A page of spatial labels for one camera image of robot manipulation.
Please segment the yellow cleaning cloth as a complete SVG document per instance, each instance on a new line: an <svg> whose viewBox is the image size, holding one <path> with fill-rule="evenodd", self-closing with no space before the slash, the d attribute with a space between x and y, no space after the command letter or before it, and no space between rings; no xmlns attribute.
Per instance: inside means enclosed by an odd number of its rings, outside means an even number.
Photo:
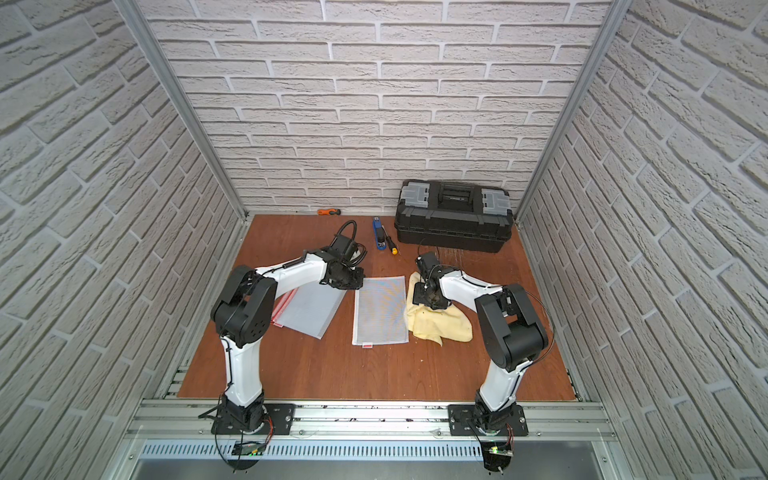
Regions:
<svg viewBox="0 0 768 480"><path fill-rule="evenodd" d="M414 304L416 283L421 280L414 272L408 280L405 321L408 330L418 339L442 345L444 340L468 343L473 339L472 325L468 317L456 306L445 310L433 310L425 305Z"/></svg>

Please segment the red zipper mesh document bag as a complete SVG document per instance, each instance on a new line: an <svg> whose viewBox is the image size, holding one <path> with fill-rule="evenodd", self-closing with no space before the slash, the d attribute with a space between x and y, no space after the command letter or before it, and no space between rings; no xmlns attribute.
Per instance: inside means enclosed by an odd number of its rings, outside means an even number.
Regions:
<svg viewBox="0 0 768 480"><path fill-rule="evenodd" d="M274 305L272 315L271 315L271 324L277 326L278 328L282 328L283 325L280 321L281 316L285 312L286 308L290 305L292 300L295 298L298 290L293 289L289 292L281 295L279 298L276 299L276 303Z"/></svg>

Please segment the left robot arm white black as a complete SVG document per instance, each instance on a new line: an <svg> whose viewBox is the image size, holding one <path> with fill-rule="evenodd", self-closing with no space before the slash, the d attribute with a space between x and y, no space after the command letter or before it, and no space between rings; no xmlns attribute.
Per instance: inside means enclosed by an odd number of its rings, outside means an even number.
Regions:
<svg viewBox="0 0 768 480"><path fill-rule="evenodd" d="M250 434L267 422L260 347L272 324L276 299L309 284L358 290L364 278L362 267L320 251L281 265L238 266L232 271L211 312L226 371L224 392L213 411L214 434Z"/></svg>

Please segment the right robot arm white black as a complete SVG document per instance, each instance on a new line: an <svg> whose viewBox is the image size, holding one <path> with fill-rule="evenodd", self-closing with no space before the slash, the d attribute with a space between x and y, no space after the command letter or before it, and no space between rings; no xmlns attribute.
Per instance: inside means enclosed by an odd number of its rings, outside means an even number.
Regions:
<svg viewBox="0 0 768 480"><path fill-rule="evenodd" d="M474 405L449 408L453 433L526 436L518 390L530 367L548 354L554 335L545 328L522 286L493 285L442 265L410 279L406 323L422 339L436 343L449 338L464 340L471 335L471 327L455 308L457 304L477 315L489 367Z"/></svg>

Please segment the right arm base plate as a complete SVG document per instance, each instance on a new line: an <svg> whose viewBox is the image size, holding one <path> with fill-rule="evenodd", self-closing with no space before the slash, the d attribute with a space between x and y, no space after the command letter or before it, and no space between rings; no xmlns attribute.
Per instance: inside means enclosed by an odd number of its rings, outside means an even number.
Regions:
<svg viewBox="0 0 768 480"><path fill-rule="evenodd" d="M517 403L495 412L480 404L449 404L447 412L452 436L507 436L508 428L514 437L529 435L524 410Z"/></svg>

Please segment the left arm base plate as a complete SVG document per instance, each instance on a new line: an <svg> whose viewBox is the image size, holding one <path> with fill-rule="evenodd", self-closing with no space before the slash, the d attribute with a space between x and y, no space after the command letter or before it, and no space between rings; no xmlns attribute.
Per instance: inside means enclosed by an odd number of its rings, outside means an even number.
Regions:
<svg viewBox="0 0 768 480"><path fill-rule="evenodd" d="M288 435L296 404L256 403L241 407L226 401L216 409L211 433L215 435Z"/></svg>

